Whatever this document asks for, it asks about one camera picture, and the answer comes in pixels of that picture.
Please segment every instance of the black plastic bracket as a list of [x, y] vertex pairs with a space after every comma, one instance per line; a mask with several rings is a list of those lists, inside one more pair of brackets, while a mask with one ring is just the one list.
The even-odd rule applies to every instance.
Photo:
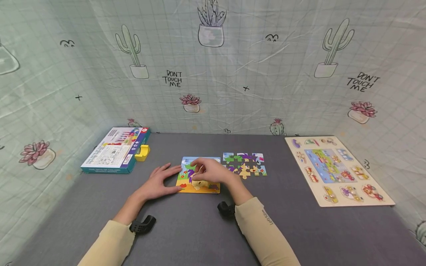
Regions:
[[228, 206], [226, 202], [222, 201], [218, 204], [217, 209], [224, 217], [232, 217], [235, 215], [235, 204], [231, 204], [231, 206]]
[[132, 224], [130, 225], [130, 231], [132, 231], [134, 233], [145, 234], [145, 233], [151, 231], [151, 229], [154, 227], [156, 220], [157, 219], [154, 216], [151, 216], [151, 215], [148, 215], [145, 218], [145, 221], [143, 223], [134, 220], [132, 222]]

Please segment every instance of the long-sleeve shirt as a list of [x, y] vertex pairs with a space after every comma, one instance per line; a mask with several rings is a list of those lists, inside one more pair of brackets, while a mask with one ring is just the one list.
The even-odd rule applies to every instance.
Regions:
[[[300, 266], [289, 243], [256, 197], [236, 206], [235, 218], [262, 266]], [[108, 221], [78, 266], [120, 266], [135, 239], [129, 227]]]

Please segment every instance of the assembled puzzle section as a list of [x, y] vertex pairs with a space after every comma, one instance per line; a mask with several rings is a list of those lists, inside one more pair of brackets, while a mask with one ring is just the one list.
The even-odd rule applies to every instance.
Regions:
[[337, 137], [286, 137], [321, 207], [395, 205]]
[[[183, 157], [181, 166], [182, 171], [178, 175], [176, 185], [182, 188], [180, 193], [220, 193], [220, 183], [210, 183], [207, 181], [194, 181], [192, 177], [197, 174], [195, 172], [195, 166], [191, 166], [193, 162], [198, 157]], [[204, 157], [215, 159], [220, 163], [219, 157]]]
[[233, 152], [224, 152], [223, 162], [223, 166], [243, 179], [249, 176], [267, 176], [262, 153], [237, 152], [235, 155]]

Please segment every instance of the forearm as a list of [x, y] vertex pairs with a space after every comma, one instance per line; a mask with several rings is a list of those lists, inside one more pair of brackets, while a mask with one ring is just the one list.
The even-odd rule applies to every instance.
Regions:
[[236, 206], [235, 218], [262, 266], [300, 266], [290, 244], [256, 197]]
[[78, 266], [120, 266], [132, 248], [135, 234], [128, 225], [110, 220]]
[[242, 183], [241, 177], [236, 174], [232, 174], [232, 176], [227, 179], [225, 185], [231, 193], [232, 199], [237, 206], [253, 198], [253, 195]]
[[146, 203], [146, 199], [142, 195], [139, 195], [136, 191], [128, 199], [117, 215], [113, 218], [113, 221], [128, 225], [136, 219], [142, 206]]
[[132, 248], [135, 234], [129, 230], [146, 200], [132, 194], [113, 220], [100, 232], [78, 266], [120, 266]]

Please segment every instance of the gray table surface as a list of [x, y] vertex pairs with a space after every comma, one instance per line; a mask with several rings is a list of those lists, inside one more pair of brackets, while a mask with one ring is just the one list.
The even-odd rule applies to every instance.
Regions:
[[[391, 207], [320, 208], [283, 137], [152, 134], [151, 152], [131, 174], [83, 174], [27, 243], [13, 266], [77, 265], [126, 198], [159, 165], [183, 156], [222, 157], [260, 152], [268, 176], [249, 177], [247, 188], [293, 247], [301, 265], [426, 265], [426, 252]], [[177, 176], [166, 184], [173, 186]], [[123, 265], [258, 265], [235, 220], [217, 204], [229, 192], [175, 194], [146, 204], [152, 231], [138, 236]]]

